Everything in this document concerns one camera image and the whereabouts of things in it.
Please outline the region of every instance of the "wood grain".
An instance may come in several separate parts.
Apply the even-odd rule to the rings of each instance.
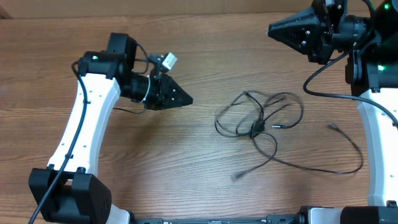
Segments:
[[[75,99],[70,64],[87,50],[105,49],[110,32],[130,34],[148,52],[173,52],[179,60],[170,75],[194,98],[191,106],[167,111],[113,112],[99,179],[111,189],[117,206],[140,218],[206,218],[296,212],[302,205],[366,205],[367,160],[354,175],[306,172],[270,162],[240,181],[230,178],[264,161],[249,140],[221,137],[213,126],[215,114],[244,90],[291,91],[303,99],[305,115],[298,126],[270,130],[279,142],[278,158],[324,169],[355,168],[358,155],[326,127],[329,121],[349,133],[367,158],[356,103],[306,95],[302,84],[320,66],[265,35],[269,23],[287,16],[1,20],[0,222],[27,223],[36,206],[28,176],[32,168],[46,166]],[[344,65],[325,71],[310,88],[350,93]],[[128,99],[118,106],[141,107]],[[265,140],[260,144],[273,150]]]
[[[299,12],[313,0],[1,0],[6,18],[40,19],[92,16],[155,16],[254,12]],[[377,8],[382,0],[371,0]],[[351,11],[365,11],[365,4],[348,1]]]

